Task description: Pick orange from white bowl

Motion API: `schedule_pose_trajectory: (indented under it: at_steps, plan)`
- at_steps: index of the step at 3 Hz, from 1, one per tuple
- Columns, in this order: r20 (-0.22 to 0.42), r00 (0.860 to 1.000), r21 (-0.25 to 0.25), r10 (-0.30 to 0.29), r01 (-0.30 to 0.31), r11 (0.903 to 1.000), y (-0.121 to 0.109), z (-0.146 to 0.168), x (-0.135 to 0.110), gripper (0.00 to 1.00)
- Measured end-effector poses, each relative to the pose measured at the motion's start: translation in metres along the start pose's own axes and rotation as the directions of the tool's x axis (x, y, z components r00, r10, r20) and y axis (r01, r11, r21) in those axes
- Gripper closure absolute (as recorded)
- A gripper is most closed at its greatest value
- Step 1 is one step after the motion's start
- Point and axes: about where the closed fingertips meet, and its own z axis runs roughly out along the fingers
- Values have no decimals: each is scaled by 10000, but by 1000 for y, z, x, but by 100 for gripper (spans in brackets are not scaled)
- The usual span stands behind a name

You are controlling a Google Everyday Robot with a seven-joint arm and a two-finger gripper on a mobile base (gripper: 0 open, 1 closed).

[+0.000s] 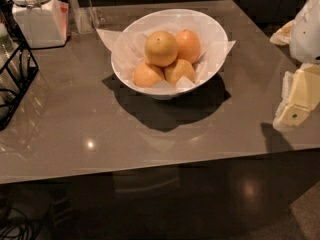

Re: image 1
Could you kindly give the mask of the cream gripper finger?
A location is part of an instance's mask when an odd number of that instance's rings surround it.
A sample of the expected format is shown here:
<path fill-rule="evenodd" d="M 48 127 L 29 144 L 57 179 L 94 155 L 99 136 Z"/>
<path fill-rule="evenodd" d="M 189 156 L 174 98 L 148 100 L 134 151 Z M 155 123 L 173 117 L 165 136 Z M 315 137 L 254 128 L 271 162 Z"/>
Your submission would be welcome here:
<path fill-rule="evenodd" d="M 304 63 L 294 73 L 287 71 L 281 97 L 273 127 L 284 132 L 299 127 L 320 104 L 320 66 Z"/>
<path fill-rule="evenodd" d="M 294 25 L 294 21 L 291 20 L 278 29 L 270 37 L 270 42 L 275 45 L 285 46 L 290 43 L 291 39 L 291 30 Z"/>

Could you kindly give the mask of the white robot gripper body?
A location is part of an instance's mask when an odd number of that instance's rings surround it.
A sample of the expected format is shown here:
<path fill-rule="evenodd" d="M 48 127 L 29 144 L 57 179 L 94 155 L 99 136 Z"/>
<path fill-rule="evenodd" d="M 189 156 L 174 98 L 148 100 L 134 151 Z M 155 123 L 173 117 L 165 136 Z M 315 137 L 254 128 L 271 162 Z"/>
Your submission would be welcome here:
<path fill-rule="evenodd" d="M 289 50 L 302 63 L 320 63 L 320 0 L 308 0 L 296 15 Z"/>

